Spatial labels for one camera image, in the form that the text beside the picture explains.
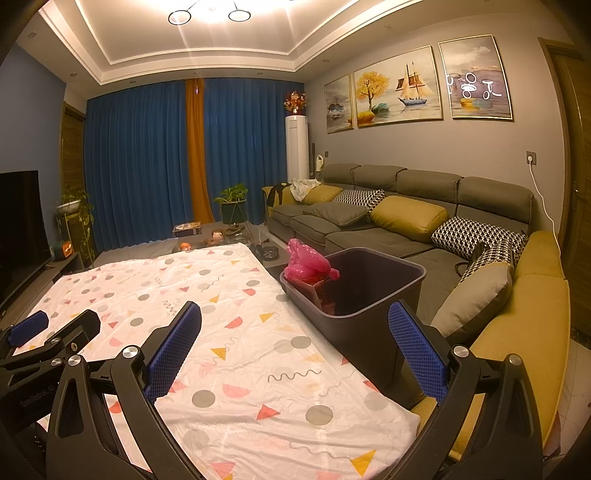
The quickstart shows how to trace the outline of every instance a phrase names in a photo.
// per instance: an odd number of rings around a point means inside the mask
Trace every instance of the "ceiling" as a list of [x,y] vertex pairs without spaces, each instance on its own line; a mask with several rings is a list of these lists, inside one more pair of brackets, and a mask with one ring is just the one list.
[[[521,3],[198,0],[191,6],[194,2],[50,0],[18,43],[85,98],[192,76],[303,82],[368,45],[465,12],[514,11]],[[231,21],[234,3],[251,18]],[[168,21],[173,11],[187,8],[188,23]]]

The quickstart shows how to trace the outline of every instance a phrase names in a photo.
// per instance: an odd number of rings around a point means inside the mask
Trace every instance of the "sofa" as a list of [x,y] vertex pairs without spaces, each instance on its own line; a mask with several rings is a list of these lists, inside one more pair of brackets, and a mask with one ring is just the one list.
[[[343,189],[383,189],[387,196],[405,196],[442,206],[450,217],[468,218],[530,236],[515,267],[509,300],[470,345],[470,350],[476,356],[494,360],[503,360],[510,353],[523,358],[545,444],[556,418],[568,358],[570,293],[552,232],[531,232],[534,206],[531,191],[479,177],[357,164],[326,165],[323,182]],[[323,218],[305,215],[310,207],[296,202],[288,190],[284,192],[282,204],[277,205],[275,201],[275,206],[269,209],[271,233],[286,242],[298,238],[323,254],[367,247],[422,265],[427,276],[417,316],[423,323],[431,323],[457,286],[458,265],[465,259],[430,242],[414,241],[364,221],[340,228]],[[410,373],[403,369],[402,374],[408,377]],[[464,452],[482,401],[483,395],[475,396],[450,452],[451,458],[459,459]],[[421,416],[421,428],[435,406],[434,399],[423,398],[411,408]]]

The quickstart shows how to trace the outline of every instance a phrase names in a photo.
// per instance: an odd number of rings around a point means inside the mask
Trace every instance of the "television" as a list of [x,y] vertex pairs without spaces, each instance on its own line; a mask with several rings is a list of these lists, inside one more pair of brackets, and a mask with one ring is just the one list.
[[0,318],[18,289],[49,260],[38,172],[0,173]]

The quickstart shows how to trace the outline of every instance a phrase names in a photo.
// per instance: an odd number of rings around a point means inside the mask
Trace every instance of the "floor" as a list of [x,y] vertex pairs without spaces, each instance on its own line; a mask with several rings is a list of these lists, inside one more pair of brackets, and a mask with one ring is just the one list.
[[[269,233],[265,225],[258,226],[264,234],[282,248],[286,244]],[[119,248],[103,252],[95,261],[95,267],[107,263],[140,258],[154,258],[168,255],[178,240],[169,239],[134,247]],[[544,454],[564,455],[573,445],[591,414],[591,339],[578,330],[571,334],[569,361],[562,399],[558,406],[558,417]]]

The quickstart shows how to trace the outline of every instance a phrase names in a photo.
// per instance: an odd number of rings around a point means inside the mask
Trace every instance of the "mattress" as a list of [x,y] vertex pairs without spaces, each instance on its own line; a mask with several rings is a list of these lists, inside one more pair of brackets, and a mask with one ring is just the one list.
[[[348,363],[241,244],[63,277],[32,309],[49,330],[17,353],[91,309],[101,330],[81,354],[111,358],[189,300],[202,330],[155,407],[208,480],[373,478],[412,444],[419,417]],[[107,402],[130,460],[148,469],[116,397]]]

